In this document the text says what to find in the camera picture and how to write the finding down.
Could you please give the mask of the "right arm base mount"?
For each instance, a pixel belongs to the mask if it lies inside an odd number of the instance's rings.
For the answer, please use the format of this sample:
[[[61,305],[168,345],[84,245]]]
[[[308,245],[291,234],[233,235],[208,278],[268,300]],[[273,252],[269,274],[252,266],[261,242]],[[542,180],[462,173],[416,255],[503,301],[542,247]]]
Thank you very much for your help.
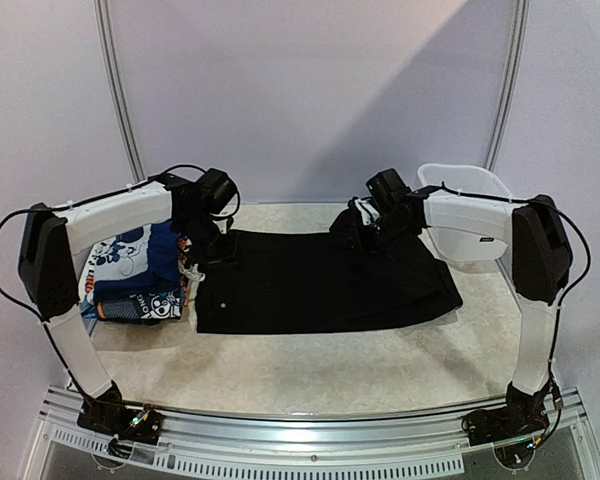
[[[471,446],[492,444],[497,462],[510,471],[529,467],[535,453],[554,435],[563,399],[553,376],[539,392],[527,395],[509,384],[505,405],[477,409],[461,420]]]

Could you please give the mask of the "black garment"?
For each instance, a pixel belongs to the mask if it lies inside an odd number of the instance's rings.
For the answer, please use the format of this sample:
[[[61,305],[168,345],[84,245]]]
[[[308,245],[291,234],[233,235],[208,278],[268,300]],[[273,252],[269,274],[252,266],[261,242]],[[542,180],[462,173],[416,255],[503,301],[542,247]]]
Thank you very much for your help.
[[[447,265],[411,235],[371,253],[339,248],[328,233],[233,236],[235,260],[209,266],[197,289],[200,333],[387,330],[435,320],[463,304]]]

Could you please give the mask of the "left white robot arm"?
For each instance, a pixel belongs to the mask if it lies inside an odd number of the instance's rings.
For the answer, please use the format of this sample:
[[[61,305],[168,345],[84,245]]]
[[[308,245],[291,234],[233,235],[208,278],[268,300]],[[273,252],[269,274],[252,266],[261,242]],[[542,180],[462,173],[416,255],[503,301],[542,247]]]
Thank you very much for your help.
[[[190,260],[202,263],[226,249],[218,223],[224,209],[241,201],[238,187],[219,169],[208,168],[195,180],[167,169],[121,190],[50,207],[38,203],[25,212],[18,275],[40,322],[79,393],[93,401],[91,419],[108,434],[128,426],[128,412],[105,394],[114,382],[100,361],[81,313],[86,286],[75,268],[84,253],[112,254],[113,241],[137,231],[138,252],[121,251],[134,273],[149,269],[151,228],[163,224],[190,243]]]

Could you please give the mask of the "navy blue t-shirt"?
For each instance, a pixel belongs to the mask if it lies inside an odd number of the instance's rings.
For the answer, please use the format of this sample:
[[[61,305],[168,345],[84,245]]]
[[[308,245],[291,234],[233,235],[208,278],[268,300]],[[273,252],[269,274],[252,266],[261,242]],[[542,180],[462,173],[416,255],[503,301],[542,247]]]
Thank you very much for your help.
[[[169,222],[150,224],[93,245],[81,286],[84,299],[106,299],[162,293],[181,284],[180,247],[183,237]]]

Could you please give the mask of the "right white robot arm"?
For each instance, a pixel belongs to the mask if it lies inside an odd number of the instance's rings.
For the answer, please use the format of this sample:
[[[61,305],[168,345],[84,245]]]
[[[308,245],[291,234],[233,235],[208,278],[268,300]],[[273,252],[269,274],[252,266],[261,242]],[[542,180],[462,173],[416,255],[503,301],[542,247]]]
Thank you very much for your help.
[[[530,399],[554,379],[558,325],[573,286],[566,219],[550,197],[517,198],[482,167],[427,163],[417,178],[419,188],[409,190],[393,169],[372,177],[368,195],[346,203],[347,245],[357,250],[392,235],[417,238],[426,231],[445,261],[508,266],[521,330],[507,393],[519,398],[498,412],[496,422],[504,435],[517,436],[535,420]]]

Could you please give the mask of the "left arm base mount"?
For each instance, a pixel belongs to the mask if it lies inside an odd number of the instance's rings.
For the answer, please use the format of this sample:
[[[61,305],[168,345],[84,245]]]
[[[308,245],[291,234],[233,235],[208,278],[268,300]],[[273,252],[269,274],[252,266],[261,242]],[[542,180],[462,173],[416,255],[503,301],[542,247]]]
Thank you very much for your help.
[[[109,456],[127,460],[136,443],[156,446],[160,439],[164,415],[149,404],[123,399],[115,382],[100,396],[83,396],[77,425],[110,437]]]

